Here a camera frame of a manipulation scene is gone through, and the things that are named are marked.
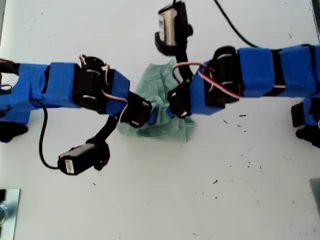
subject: green towel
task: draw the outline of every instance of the green towel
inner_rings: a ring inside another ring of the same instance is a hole
[[[165,141],[187,142],[189,140],[195,128],[195,122],[190,117],[180,119],[175,116],[172,118],[166,112],[169,107],[168,92],[178,85],[172,76],[172,68],[175,64],[173,59],[165,65],[150,64],[145,70],[135,93],[152,103],[152,112],[157,116],[156,123],[145,124],[142,128],[120,123],[117,129],[122,135]]]

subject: blue tape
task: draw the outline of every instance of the blue tape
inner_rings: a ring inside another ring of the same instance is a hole
[[[44,104],[49,108],[78,108],[72,100],[75,63],[53,62],[46,92],[42,94]]]
[[[317,80],[312,69],[308,46],[284,48],[279,52],[285,90],[280,97],[308,97],[317,90]]]
[[[130,89],[130,81],[125,76],[123,76],[120,72],[118,72],[117,70],[114,70],[111,95],[128,99],[129,89]],[[109,99],[106,105],[106,112],[110,116],[113,116],[114,114],[118,114],[122,112],[125,106],[126,106],[125,102]]]
[[[267,48],[240,48],[242,81],[245,97],[261,97],[275,85],[273,55]]]
[[[175,115],[173,114],[173,112],[170,110],[169,107],[167,108],[166,113],[167,113],[170,117],[172,117],[172,118],[175,117]]]
[[[153,125],[153,124],[156,123],[156,121],[157,121],[157,115],[155,115],[155,114],[152,112],[152,113],[151,113],[151,117],[150,117],[150,119],[149,119],[149,121],[148,121],[148,124]]]
[[[41,100],[41,92],[45,87],[46,76],[45,70],[49,65],[41,64],[20,64],[19,81],[24,84],[30,84],[30,98]]]
[[[205,84],[197,72],[190,85],[191,114],[212,115],[222,110],[219,107],[207,106],[205,100]]]

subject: white background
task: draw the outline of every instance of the white background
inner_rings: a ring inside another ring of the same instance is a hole
[[[129,78],[134,91],[150,62],[169,61],[154,44],[158,10],[169,3],[7,0],[0,57],[49,64],[97,56]],[[221,5],[259,46],[318,44],[308,0]],[[209,60],[224,45],[245,47],[212,0],[187,0],[186,6],[194,28],[191,61]],[[21,189],[15,239],[318,240],[320,221],[308,180],[320,177],[320,149],[295,136],[290,110],[300,101],[244,99],[211,117],[194,116],[197,127],[188,143],[126,138],[115,131],[107,140],[107,167],[78,177],[41,164],[43,112],[33,111],[29,132],[0,145],[0,188]],[[48,112],[44,154],[51,165],[107,119],[86,109]]]

